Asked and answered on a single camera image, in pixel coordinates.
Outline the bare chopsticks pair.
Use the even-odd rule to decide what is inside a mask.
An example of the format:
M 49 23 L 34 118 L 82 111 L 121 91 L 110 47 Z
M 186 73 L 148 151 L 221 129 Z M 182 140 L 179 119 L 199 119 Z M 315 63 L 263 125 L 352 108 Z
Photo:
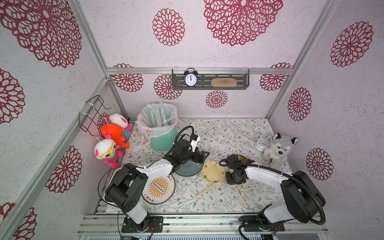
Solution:
M 242 200 L 243 204 L 246 206 L 247 203 L 246 201 L 244 200 L 243 196 L 241 195 L 240 191 L 238 190 L 238 188 L 236 186 L 234 186 L 234 189 L 235 191 L 237 192 L 237 194 L 239 195 L 239 198 Z
M 219 177 L 219 179 L 221 180 L 221 183 L 225 186 L 225 180 L 222 178 L 221 174 L 216 170 L 215 168 L 215 165 L 209 160 L 207 159 L 207 162 L 212 166 L 212 169 L 214 170 L 214 172 L 216 173 L 216 175 Z

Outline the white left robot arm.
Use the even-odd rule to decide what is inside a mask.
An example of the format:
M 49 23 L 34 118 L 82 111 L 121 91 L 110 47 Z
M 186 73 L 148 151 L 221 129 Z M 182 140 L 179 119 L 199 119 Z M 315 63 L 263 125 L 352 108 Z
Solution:
M 105 194 L 134 224 L 145 225 L 149 222 L 149 213 L 140 204 L 140 198 L 146 186 L 155 179 L 173 174 L 188 161 L 202 164 L 209 155 L 193 142 L 181 139 L 163 158 L 150 165 L 122 166 L 111 179 Z

